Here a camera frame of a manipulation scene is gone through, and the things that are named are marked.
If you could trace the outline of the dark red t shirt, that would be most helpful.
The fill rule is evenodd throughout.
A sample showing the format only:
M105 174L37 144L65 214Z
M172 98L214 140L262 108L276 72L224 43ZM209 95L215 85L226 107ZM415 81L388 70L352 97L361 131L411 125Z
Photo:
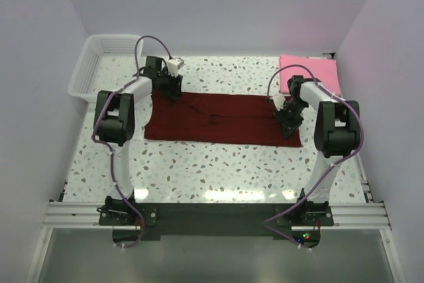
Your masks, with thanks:
M184 92L177 100L152 94L144 137L154 141L301 147L299 133L284 137L275 107L260 95Z

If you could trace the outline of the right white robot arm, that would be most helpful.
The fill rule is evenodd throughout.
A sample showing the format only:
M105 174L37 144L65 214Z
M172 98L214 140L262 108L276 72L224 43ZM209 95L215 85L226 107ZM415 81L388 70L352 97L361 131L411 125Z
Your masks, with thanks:
M268 97L267 102L274 104L274 116L285 139L300 128L304 109L311 107L316 111L313 140L317 158L296 204L282 215L295 214L299 223L310 225L319 214L326 214L331 187L342 163L362 146L363 126L359 104L330 93L318 80L293 76L288 87L289 99L279 94Z

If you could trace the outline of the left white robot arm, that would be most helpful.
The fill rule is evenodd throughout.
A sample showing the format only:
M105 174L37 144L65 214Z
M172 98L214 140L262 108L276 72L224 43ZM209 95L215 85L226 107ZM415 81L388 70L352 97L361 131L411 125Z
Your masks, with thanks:
M129 146L135 132L135 104L151 93L170 100L182 96L183 76L179 74L182 58L167 60L147 56L145 65L137 68L129 83L117 91L101 90L97 94L92 140L109 149L112 190L109 198L123 201L114 217L123 225L136 220L137 208L126 202L134 194L129 170Z

